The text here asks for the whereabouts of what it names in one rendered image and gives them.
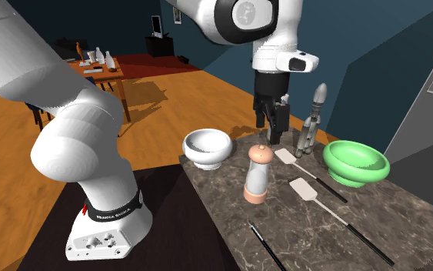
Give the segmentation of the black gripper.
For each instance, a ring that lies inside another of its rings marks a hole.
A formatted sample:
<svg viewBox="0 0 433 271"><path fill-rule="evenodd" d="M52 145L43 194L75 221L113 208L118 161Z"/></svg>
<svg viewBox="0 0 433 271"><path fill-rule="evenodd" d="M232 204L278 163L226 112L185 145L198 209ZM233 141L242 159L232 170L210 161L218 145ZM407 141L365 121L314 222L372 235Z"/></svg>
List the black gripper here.
<svg viewBox="0 0 433 271"><path fill-rule="evenodd" d="M264 73L255 71L255 94L253 109L257 128L265 126L268 120L268 141L271 145L280 143L283 132L289 130L290 105L278 103L288 92L289 72Z"/></svg>

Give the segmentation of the grey rocket model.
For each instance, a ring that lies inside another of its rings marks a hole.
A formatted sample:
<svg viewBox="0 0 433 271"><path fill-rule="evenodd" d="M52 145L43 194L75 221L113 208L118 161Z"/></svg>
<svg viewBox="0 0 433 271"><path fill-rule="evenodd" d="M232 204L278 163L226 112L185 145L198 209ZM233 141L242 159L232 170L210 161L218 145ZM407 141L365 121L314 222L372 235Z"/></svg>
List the grey rocket model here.
<svg viewBox="0 0 433 271"><path fill-rule="evenodd" d="M313 150L315 136L321 123L320 111L327 97L327 91L325 83L320 84L315 90L310 116L304 121L298 137L296 158L301 158L304 154L311 154Z"/></svg>

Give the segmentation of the pink pepper mill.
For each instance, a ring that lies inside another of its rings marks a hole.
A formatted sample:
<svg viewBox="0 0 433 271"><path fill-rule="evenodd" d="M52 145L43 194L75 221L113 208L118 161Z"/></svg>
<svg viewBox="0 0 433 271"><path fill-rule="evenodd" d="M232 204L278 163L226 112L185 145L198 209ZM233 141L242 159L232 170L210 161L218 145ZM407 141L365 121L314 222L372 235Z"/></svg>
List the pink pepper mill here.
<svg viewBox="0 0 433 271"><path fill-rule="evenodd" d="M244 198L252 204L265 201L268 192L268 169L274 158L269 146L254 145L248 151L250 166L245 180Z"/></svg>

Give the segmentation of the white footed bowl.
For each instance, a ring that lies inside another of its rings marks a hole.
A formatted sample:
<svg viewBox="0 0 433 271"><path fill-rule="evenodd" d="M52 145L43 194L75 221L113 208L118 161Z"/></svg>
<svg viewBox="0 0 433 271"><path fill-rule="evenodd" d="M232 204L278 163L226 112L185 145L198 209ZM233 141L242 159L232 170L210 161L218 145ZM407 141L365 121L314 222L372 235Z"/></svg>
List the white footed bowl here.
<svg viewBox="0 0 433 271"><path fill-rule="evenodd" d="M187 134L182 143L185 156L203 170L214 170L230 156L232 140L218 129L198 129Z"/></svg>

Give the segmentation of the green footed bowl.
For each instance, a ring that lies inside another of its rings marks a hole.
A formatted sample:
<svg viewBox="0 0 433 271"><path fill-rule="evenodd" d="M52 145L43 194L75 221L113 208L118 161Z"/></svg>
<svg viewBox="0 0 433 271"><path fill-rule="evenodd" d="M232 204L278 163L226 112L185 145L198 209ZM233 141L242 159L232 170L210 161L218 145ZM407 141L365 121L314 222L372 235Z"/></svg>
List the green footed bowl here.
<svg viewBox="0 0 433 271"><path fill-rule="evenodd" d="M337 140L323 149L328 173L342 185L360 188L379 182L390 173L388 159L378 150L359 142Z"/></svg>

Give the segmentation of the thin black pen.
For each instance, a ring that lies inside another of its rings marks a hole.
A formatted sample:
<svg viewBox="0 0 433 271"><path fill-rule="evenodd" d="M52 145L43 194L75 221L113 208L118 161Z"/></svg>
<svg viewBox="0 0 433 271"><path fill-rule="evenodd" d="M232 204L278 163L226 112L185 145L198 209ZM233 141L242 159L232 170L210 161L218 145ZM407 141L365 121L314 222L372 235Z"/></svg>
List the thin black pen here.
<svg viewBox="0 0 433 271"><path fill-rule="evenodd" d="M264 246L265 250L268 252L268 254L270 255L270 257L274 260L274 262L276 263L276 265L278 266L278 268L281 271L287 271L287 269L282 264L281 260L275 255L275 253L273 252L273 250L271 249L271 247L266 243L264 237L259 232L259 230L257 229L256 225L251 220L248 220L247 224L250 227L250 229L252 230L252 232L256 235L256 237L258 238L258 240L260 241L260 243Z"/></svg>

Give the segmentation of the black cabinet with monitor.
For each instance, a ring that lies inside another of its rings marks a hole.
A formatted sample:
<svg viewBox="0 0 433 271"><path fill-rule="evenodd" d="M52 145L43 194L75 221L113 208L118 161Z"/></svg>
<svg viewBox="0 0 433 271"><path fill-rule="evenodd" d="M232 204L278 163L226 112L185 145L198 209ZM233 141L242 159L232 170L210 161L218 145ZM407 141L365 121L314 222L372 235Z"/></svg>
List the black cabinet with monitor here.
<svg viewBox="0 0 433 271"><path fill-rule="evenodd" d="M147 53L153 58L174 56L173 38L168 37L168 33L163 32L163 25L160 15L153 15L152 36L145 37Z"/></svg>

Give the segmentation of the dark robot stand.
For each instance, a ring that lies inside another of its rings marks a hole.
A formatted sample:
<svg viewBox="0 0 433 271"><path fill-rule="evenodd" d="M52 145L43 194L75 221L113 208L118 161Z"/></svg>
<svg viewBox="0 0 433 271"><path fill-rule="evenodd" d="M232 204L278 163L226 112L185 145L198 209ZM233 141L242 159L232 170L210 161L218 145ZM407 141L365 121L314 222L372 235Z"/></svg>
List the dark robot stand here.
<svg viewBox="0 0 433 271"><path fill-rule="evenodd" d="M69 183L17 271L240 271L181 165L141 169L135 178L154 219L127 257L67 260L64 246L85 200Z"/></svg>

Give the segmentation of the grey kitchen cabinet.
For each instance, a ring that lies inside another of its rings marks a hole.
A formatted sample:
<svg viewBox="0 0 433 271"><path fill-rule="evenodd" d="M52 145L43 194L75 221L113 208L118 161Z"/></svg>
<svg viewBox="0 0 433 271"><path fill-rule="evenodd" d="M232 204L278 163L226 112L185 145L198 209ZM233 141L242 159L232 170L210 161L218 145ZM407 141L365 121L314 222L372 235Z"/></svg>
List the grey kitchen cabinet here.
<svg viewBox="0 0 433 271"><path fill-rule="evenodd" d="M391 163L388 179L433 205L433 68L385 155Z"/></svg>

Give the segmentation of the wooden table with bottles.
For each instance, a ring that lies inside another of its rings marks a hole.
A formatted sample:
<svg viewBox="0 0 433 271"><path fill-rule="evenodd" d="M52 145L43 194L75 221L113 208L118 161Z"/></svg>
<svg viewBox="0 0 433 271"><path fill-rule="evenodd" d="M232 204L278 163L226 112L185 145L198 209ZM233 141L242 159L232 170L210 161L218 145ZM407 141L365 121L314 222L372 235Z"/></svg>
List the wooden table with bottles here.
<svg viewBox="0 0 433 271"><path fill-rule="evenodd" d="M83 59L83 52L80 47L80 44L76 42L76 50L81 57L81 61L72 61L68 64L80 75L83 76L91 76L96 84L104 84L104 83L110 83L115 82L118 87L118 93L119 97L122 103L122 107L125 112L125 116L128 122L131 121L130 113L128 110L128 105L125 97L125 90L122 84L122 77L124 75L120 65L118 64L118 61L116 58L113 58L113 62L115 64L114 71L110 71L106 64L99 64L98 62L91 63L87 66L80 66L81 62L84 62Z"/></svg>

